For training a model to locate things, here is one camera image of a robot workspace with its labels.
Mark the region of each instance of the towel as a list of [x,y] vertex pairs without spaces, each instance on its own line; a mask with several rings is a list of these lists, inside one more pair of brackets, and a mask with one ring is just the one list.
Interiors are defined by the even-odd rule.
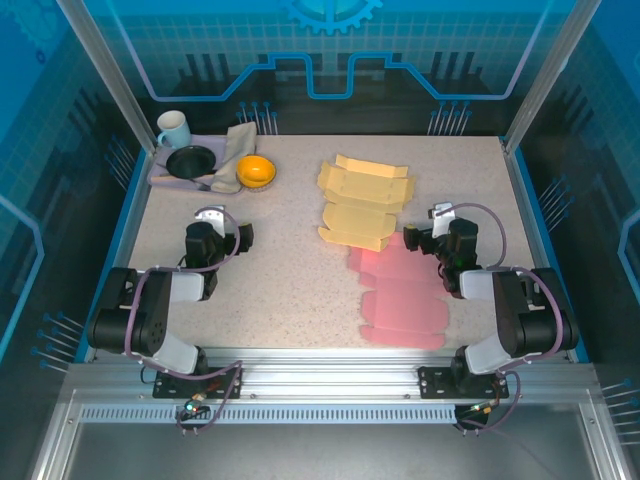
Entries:
[[218,193],[237,193],[242,185],[236,177],[238,161],[256,152],[256,124],[242,123],[227,130],[227,146],[222,166],[213,176],[211,191]]

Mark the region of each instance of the white mug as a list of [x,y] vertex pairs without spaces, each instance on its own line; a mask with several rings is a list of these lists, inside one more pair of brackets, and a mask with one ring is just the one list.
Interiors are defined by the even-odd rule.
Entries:
[[163,147],[182,148],[191,145],[191,131],[184,113],[169,110],[158,117],[158,128],[162,133],[158,135],[158,143]]

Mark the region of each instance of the metal bracket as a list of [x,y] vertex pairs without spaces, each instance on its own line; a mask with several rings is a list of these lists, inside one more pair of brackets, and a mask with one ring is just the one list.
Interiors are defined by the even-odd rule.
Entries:
[[553,47],[547,54],[547,58],[542,67],[540,67],[538,75],[509,127],[506,135],[507,152],[515,152],[518,145],[520,145],[547,95],[549,95],[560,73],[564,70],[582,34],[589,26],[591,17],[595,14],[600,2],[601,0],[575,2],[573,10],[571,10],[562,30],[556,37]]
[[[223,367],[209,367],[209,373],[221,370]],[[236,380],[229,398],[236,400],[240,398],[242,390],[242,369]],[[223,373],[210,380],[193,381],[182,380],[167,373],[158,372],[155,385],[153,387],[153,398],[189,399],[196,393],[207,392],[207,399],[222,399],[229,388],[229,383],[233,379],[235,369]]]
[[474,385],[461,391],[456,384],[449,367],[420,367],[418,368],[418,385],[420,398],[423,400],[451,400],[486,399],[496,397],[508,398],[509,388],[506,381],[501,381],[496,375],[478,375],[474,377]]

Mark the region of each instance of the aluminum frame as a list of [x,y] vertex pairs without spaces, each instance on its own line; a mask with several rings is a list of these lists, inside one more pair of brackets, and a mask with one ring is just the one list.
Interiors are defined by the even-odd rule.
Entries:
[[[129,186],[129,188],[134,189],[133,199],[131,200],[131,208],[127,214],[122,236],[120,237],[120,243],[118,244],[118,249],[113,259],[114,267],[127,267],[129,265],[129,259],[133,253],[138,229],[140,228],[142,217],[147,207],[149,193],[151,193],[151,186],[147,183],[147,176],[153,167],[154,161],[153,153],[146,152],[140,176],[135,185]],[[82,360],[84,362],[90,362],[93,360],[95,354],[96,349],[88,346]]]
[[156,138],[98,26],[82,0],[57,0],[78,40],[142,148],[154,153]]
[[[577,1],[507,133],[508,155],[513,155],[524,137],[599,3],[600,0]],[[86,7],[80,0],[58,0],[58,4],[138,141],[153,154],[156,142],[151,127]],[[534,261],[538,266],[546,265],[548,259],[539,232],[536,235],[533,213],[530,204],[527,207],[527,194],[520,185],[521,177],[518,180],[518,169],[514,165],[507,161]],[[127,222],[123,245],[127,244],[127,238],[135,238],[138,227],[135,223]],[[120,259],[124,257],[126,253],[119,256]],[[238,358],[245,360],[243,394],[234,404],[364,403],[390,405],[391,408],[444,404],[439,400],[420,399],[416,369],[422,365],[446,366],[453,355],[453,352],[429,355],[397,349],[376,349],[374,353],[368,350],[209,349],[207,353],[211,364],[224,365]],[[522,403],[579,405],[600,478],[632,478],[592,365],[569,364],[556,357],[538,365],[528,365],[521,369],[521,374]],[[85,406],[175,404],[170,400],[152,399],[150,388],[140,384],[139,366],[121,357],[100,352],[94,363],[72,365],[32,478],[64,477]]]
[[[241,398],[230,402],[234,409],[250,411],[252,407],[293,407],[310,410],[319,406],[332,409],[361,410],[376,407],[390,411],[449,407],[452,402],[421,400],[418,390],[418,366],[445,366],[449,353],[429,355],[416,350],[298,350],[298,349],[209,349],[211,364],[226,364],[241,358],[245,362]],[[167,424],[166,414],[144,419],[131,415],[118,417],[118,410],[166,410],[179,407],[175,400],[155,400],[151,385],[140,383],[140,365],[117,355],[103,354],[92,364],[76,364],[69,368],[60,399],[52,417],[33,480],[62,479],[73,455],[79,426],[100,423],[95,413],[102,410],[104,423]],[[593,365],[570,364],[551,359],[520,369],[522,398],[525,405],[578,405],[585,427],[585,442],[590,445],[594,472],[606,480],[631,479],[617,443],[608,409],[598,385]],[[456,401],[474,403],[474,400]],[[244,416],[230,415],[225,423],[247,423]],[[371,423],[370,419],[335,419],[329,423]],[[380,421],[376,423],[393,423]],[[402,423],[430,423],[406,418]]]
[[560,34],[553,43],[551,51],[509,127],[505,136],[508,153],[515,152],[520,145],[558,76],[567,65],[582,34],[589,26],[600,2],[601,0],[576,0],[573,10],[567,17]]

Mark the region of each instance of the glass panel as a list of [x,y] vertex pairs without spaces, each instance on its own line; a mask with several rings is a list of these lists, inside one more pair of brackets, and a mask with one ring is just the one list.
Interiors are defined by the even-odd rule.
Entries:
[[89,9],[152,124],[179,106],[197,133],[275,113],[279,133],[496,135],[573,4],[92,0]]
[[639,13],[636,2],[602,3],[521,146],[547,250],[605,386],[640,382]]
[[55,2],[0,11],[0,471],[27,478],[140,147]]

